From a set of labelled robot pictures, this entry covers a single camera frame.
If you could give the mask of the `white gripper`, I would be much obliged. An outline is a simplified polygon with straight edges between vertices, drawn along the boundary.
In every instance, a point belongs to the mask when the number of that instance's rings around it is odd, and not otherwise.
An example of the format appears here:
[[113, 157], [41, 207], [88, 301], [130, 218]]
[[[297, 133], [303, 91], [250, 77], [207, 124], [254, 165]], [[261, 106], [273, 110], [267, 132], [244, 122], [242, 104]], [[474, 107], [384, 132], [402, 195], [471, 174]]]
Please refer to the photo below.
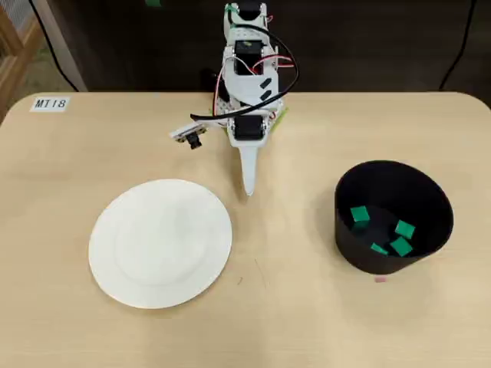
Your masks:
[[247, 196], [255, 191], [255, 178], [259, 148], [269, 136], [269, 119], [262, 115], [242, 115], [229, 121], [229, 141], [239, 148], [242, 184]]

